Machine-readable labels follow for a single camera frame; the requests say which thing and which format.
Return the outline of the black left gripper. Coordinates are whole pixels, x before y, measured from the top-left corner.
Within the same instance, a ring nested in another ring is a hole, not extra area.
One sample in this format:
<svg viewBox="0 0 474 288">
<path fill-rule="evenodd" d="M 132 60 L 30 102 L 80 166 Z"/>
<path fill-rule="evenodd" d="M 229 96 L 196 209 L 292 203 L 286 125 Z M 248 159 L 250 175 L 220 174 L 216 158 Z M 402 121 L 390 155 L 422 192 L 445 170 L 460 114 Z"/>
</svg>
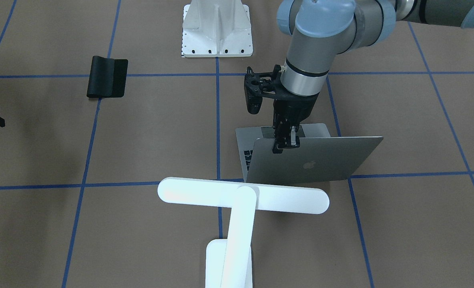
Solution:
<svg viewBox="0 0 474 288">
<path fill-rule="evenodd" d="M 297 136 L 299 125 L 310 116 L 316 102 L 316 94 L 299 96 L 292 93 L 284 95 L 277 93 L 273 99 L 274 143 L 272 153 L 281 154 L 283 150 L 300 147 L 300 140 Z"/>
</svg>

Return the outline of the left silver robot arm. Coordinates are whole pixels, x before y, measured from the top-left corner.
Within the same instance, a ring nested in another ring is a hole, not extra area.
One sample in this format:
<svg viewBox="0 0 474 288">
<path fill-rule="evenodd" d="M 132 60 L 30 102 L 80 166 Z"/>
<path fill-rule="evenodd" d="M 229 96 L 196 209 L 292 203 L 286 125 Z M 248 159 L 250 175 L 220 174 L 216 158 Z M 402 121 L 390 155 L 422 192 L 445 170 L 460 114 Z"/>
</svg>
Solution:
<svg viewBox="0 0 474 288">
<path fill-rule="evenodd" d="M 310 114 L 334 58 L 385 40 L 398 21 L 474 28 L 474 0 L 285 0 L 278 26 L 291 35 L 275 66 L 273 153 L 300 146 L 295 133 Z"/>
</svg>

